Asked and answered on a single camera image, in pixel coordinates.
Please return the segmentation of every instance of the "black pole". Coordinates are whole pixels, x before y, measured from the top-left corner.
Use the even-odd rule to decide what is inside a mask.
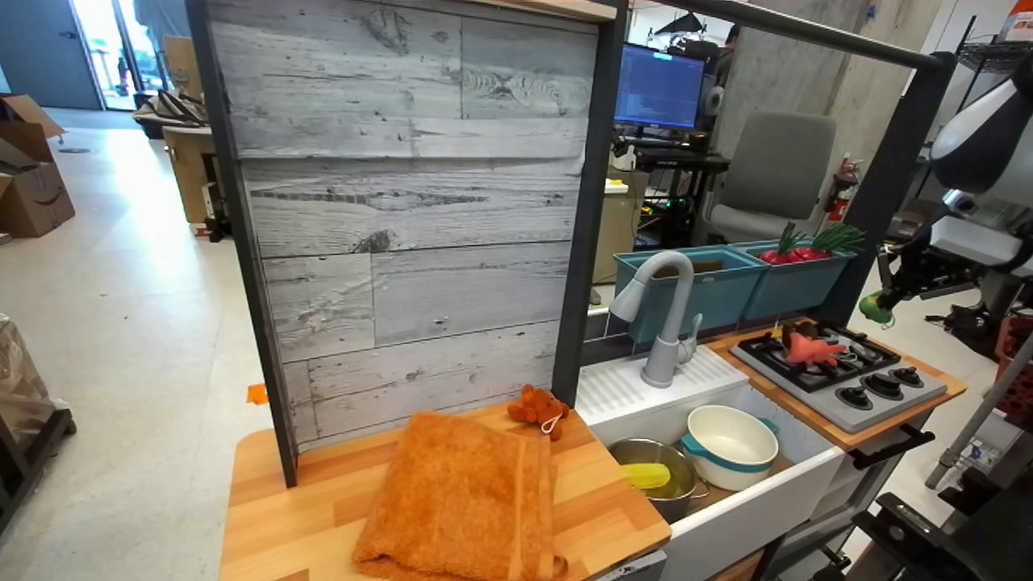
[[[778,8],[768,8],[768,5],[757,5],[757,3],[736,3],[736,0],[659,0],[659,3],[681,5],[681,8],[692,8],[692,12],[707,12],[707,17],[718,17],[718,18],[732,18],[732,23],[749,27],[749,30],[766,30],[766,32],[774,32],[774,34],[786,34],[786,40],[825,44],[825,47],[850,52],[850,55],[894,60],[894,65],[905,65],[905,69],[938,69],[943,65],[943,60],[937,60],[929,55],[911,52],[911,47],[900,47],[900,44],[891,44],[891,42],[874,42],[874,40],[865,40],[865,34],[857,34],[857,32],[845,32],[845,30],[836,30],[836,27],[823,27],[823,23],[815,23],[815,18],[788,17],[788,12],[778,12]]]
[[[825,315],[832,315],[832,323],[840,325],[850,323],[851,305],[865,286],[868,268],[877,259],[877,246],[911,189],[911,179],[918,174],[918,156],[933,130],[937,108],[948,87],[956,55],[937,52],[933,58],[938,65],[918,72],[907,83],[907,93],[896,100],[896,108],[881,135],[871,169],[844,219],[845,225],[865,231],[865,248],[844,271],[840,283],[832,286],[823,305]]]
[[[248,200],[242,189],[240,178],[240,156],[236,156],[236,140],[234,140],[234,121],[229,121],[229,96],[222,87],[222,72],[215,58],[215,42],[209,32],[209,17],[208,17],[208,0],[192,0],[192,32],[195,32],[195,47],[196,47],[196,69],[199,69],[199,83],[202,83],[202,100],[208,100],[208,117],[212,121],[212,140],[219,151],[219,189],[229,206],[229,224],[234,224],[234,240],[236,240],[236,256],[240,256],[240,271],[244,282],[248,295],[248,314],[256,325],[256,345],[258,345],[258,360],[265,373],[265,389],[269,389],[269,408],[270,408],[270,424],[277,433],[277,448],[280,448],[280,468],[285,468],[285,483],[297,483],[297,441],[295,441],[295,418],[292,418],[292,401],[285,389],[285,373],[277,352],[270,345],[270,315],[269,315],[269,301],[263,291],[263,260],[258,260],[258,246],[251,240],[251,213]]]
[[[606,164],[610,164],[610,142],[613,142],[621,44],[625,32],[625,17],[630,17],[630,0],[621,0],[616,18],[599,23],[599,40],[595,55],[577,216],[575,216],[569,286],[561,297],[556,369],[552,369],[552,394],[566,402],[577,401],[584,320],[588,320],[588,301],[592,301],[592,268],[595,268],[595,246],[604,219],[604,188],[606,188]]]

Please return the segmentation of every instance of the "red object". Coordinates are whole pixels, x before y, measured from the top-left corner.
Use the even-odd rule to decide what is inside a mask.
[[[850,200],[836,198],[825,211],[825,219],[840,224],[845,216]]]
[[[788,248],[788,252],[763,252],[759,256],[766,264],[807,264],[807,260],[823,260],[830,252],[817,248]]]
[[[792,364],[832,364],[844,354],[844,345],[830,345],[815,337],[792,333],[788,337],[788,360]]]
[[[560,418],[569,416],[569,408],[548,389],[523,385],[520,396],[511,401],[506,416],[527,426],[548,426],[548,434],[560,438]]]
[[[1002,325],[997,337],[997,373],[1005,373],[1005,369],[1009,364],[1009,358],[1016,354],[1016,348],[1026,342],[1026,337],[1033,333],[1033,320],[1030,315],[1009,315]],[[997,411],[1008,416],[1008,424],[1020,426],[1024,433],[1033,433],[1033,369],[1026,369],[1016,385],[997,401]]]

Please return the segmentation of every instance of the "gray faucet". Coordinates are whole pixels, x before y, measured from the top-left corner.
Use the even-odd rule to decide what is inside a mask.
[[[672,386],[679,364],[687,360],[695,345],[696,345],[695,340],[687,340],[687,345],[679,342],[684,302],[687,302],[692,282],[695,282],[692,259],[681,256],[681,252],[655,252],[649,260],[640,264],[637,276],[613,297],[613,305],[610,305],[610,314],[616,320],[632,323],[637,314],[640,314],[646,283],[661,268],[675,268],[679,271],[679,286],[675,286],[675,301],[669,305],[665,330],[655,337],[649,360],[642,369],[642,380],[651,385],[651,386]]]

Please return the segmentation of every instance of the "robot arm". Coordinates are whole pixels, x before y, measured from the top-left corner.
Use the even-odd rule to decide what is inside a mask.
[[[858,302],[868,320],[889,323],[900,301],[943,295],[964,282],[975,283],[984,268],[1015,271],[1026,264],[1033,240],[1024,234],[1024,243],[1009,231],[964,224],[959,213],[972,211],[975,198],[1033,204],[1030,117],[1033,60],[943,127],[933,142],[937,179],[948,188],[943,216],[900,246],[894,256],[896,271],[885,271],[885,291]]]

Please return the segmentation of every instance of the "wooden countertop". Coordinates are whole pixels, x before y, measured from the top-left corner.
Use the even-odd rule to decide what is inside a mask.
[[[820,416],[815,408],[802,402],[794,394],[780,389],[780,386],[771,385],[766,373],[753,372],[749,364],[744,364],[744,360],[732,354],[732,345],[736,345],[736,342],[753,340],[753,337],[766,337],[766,333],[768,333],[768,325],[766,325],[766,330],[753,330],[753,333],[727,333],[727,337],[718,337],[718,340],[707,342],[707,345],[711,345],[718,354],[724,354],[729,364],[736,364],[736,369],[749,377],[749,385],[753,385],[757,389],[763,389],[768,401],[780,402],[780,408],[786,408],[788,412],[794,412],[802,424],[807,424],[811,428],[817,428],[820,434],[825,434],[830,441],[836,441],[836,444],[845,448],[845,452],[862,448],[865,441],[871,441],[871,438],[877,438],[877,434],[885,434],[885,433],[894,433],[896,426],[905,426],[905,424],[911,424],[911,418],[918,418],[918,416],[943,408],[943,402],[948,402],[948,401],[959,396],[959,394],[964,394],[964,385],[963,385],[959,377],[952,377],[952,373],[946,373],[943,369],[933,369],[933,364],[928,364],[928,360],[921,360],[921,358],[911,358],[911,354],[905,354],[900,348],[891,348],[891,352],[900,354],[905,364],[913,364],[918,372],[943,380],[943,385],[946,385],[946,394],[943,394],[943,396],[933,396],[933,401],[924,401],[924,402],[896,412],[896,416],[891,416],[891,418],[881,418],[881,424],[874,424],[874,426],[868,426],[868,428],[862,428],[862,433],[845,433],[845,428],[840,428],[836,424],[830,424],[825,416]]]
[[[503,408],[464,412],[495,428],[527,428]],[[386,473],[395,433],[351,438],[301,455],[301,483],[285,486],[276,433],[236,444],[222,539],[226,581],[335,581],[361,579],[351,545]],[[610,452],[577,412],[561,426],[556,460],[556,547],[571,561],[569,579],[592,579],[616,561],[661,545],[672,529],[632,489]]]

